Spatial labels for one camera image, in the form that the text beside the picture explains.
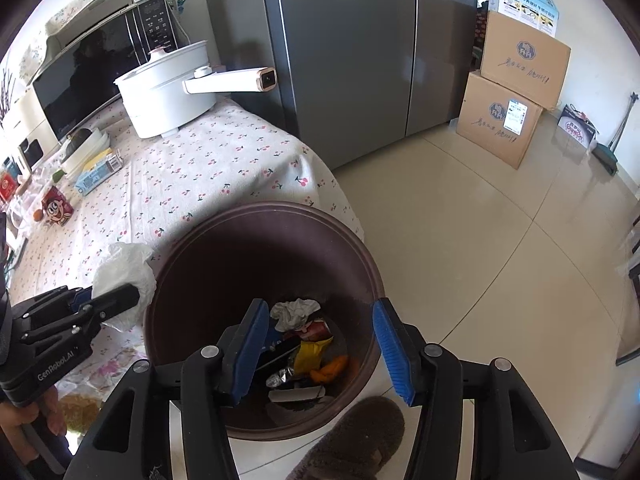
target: slipper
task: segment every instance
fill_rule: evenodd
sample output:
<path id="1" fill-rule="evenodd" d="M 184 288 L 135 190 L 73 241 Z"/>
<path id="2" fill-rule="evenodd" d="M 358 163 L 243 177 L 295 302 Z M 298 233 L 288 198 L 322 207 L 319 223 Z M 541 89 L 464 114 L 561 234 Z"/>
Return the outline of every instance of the slipper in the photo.
<path id="1" fill-rule="evenodd" d="M 375 480 L 400 447 L 404 417 L 386 397 L 353 406 L 286 480 Z"/>

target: handwritten text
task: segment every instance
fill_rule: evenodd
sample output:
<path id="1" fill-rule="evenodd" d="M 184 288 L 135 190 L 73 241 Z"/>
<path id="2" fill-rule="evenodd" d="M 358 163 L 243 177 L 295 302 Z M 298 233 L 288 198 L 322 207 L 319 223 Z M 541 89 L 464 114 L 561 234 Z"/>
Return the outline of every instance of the handwritten text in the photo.
<path id="1" fill-rule="evenodd" d="M 517 137 L 508 134 L 507 132 L 505 132 L 502 128 L 498 128 L 497 130 L 495 129 L 495 125 L 486 122 L 482 117 L 480 117 L 476 122 L 471 123 L 472 126 L 480 126 L 481 128 L 487 128 L 488 130 L 491 130 L 492 132 L 494 132 L 494 135 L 497 137 L 503 137 L 505 139 L 507 139 L 509 142 L 515 142 L 517 140 Z"/>
<path id="2" fill-rule="evenodd" d="M 498 63 L 498 66 L 509 66 L 512 68 L 516 68 L 518 70 L 521 70 L 522 72 L 526 72 L 527 71 L 527 65 L 517 61 L 517 60 L 513 60 L 511 59 L 511 57 L 508 57 L 504 62 L 502 63 Z M 533 78 L 533 79 L 539 79 L 540 81 L 542 81 L 543 84 L 547 84 L 550 80 L 550 77 L 548 75 L 545 74 L 541 74 L 536 72 L 535 70 L 529 70 L 527 72 L 527 76 Z"/>

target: tablecloth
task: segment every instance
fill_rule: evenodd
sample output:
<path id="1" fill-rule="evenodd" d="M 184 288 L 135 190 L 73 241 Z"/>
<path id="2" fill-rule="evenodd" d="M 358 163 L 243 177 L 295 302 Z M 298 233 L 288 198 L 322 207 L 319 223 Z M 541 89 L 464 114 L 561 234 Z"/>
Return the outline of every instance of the tablecloth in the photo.
<path id="1" fill-rule="evenodd" d="M 286 200 L 325 211 L 362 238 L 362 228 L 322 160 L 296 137 L 219 98 L 167 139 L 140 139 L 119 100 L 86 124 L 107 131 L 123 168 L 87 197 L 64 188 L 75 208 L 64 226 L 31 234 L 10 283 L 12 304 L 57 286 L 90 286 L 109 244 L 141 242 L 158 273 L 191 228 L 240 203 Z M 102 327 L 94 354 L 59 383 L 61 393 L 108 396 L 130 363 L 145 356 L 142 328 Z"/>

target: trash can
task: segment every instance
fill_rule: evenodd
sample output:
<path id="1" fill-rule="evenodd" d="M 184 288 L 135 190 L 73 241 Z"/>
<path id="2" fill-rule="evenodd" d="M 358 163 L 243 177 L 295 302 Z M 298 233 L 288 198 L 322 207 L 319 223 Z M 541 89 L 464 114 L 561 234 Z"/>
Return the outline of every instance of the trash can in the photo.
<path id="1" fill-rule="evenodd" d="M 285 440 L 327 424 L 367 383 L 380 357 L 371 305 L 382 296 L 369 251 L 332 216 L 288 202 L 238 206 L 176 244 L 145 314 L 146 351 L 155 365 L 184 360 L 239 323 L 253 298 L 270 308 L 296 298 L 318 301 L 344 335 L 350 357 L 347 370 L 326 386 L 334 400 L 279 426 L 266 414 L 267 387 L 254 383 L 238 406 L 223 409 L 229 437 Z"/>

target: refrigerator door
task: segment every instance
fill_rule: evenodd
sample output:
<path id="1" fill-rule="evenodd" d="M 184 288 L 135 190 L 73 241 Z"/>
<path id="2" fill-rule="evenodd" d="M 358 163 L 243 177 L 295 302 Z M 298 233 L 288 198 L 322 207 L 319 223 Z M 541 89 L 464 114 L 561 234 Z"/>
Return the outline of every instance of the refrigerator door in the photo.
<path id="1" fill-rule="evenodd" d="M 220 62 L 227 70 L 274 66 L 264 0 L 207 0 Z M 246 110 L 286 128 L 279 88 L 266 93 L 234 92 Z"/>
<path id="2" fill-rule="evenodd" d="M 290 133 L 329 168 L 404 137 L 415 0 L 265 3 Z"/>
<path id="3" fill-rule="evenodd" d="M 418 0 L 408 136 L 460 114 L 477 6 L 478 0 Z"/>

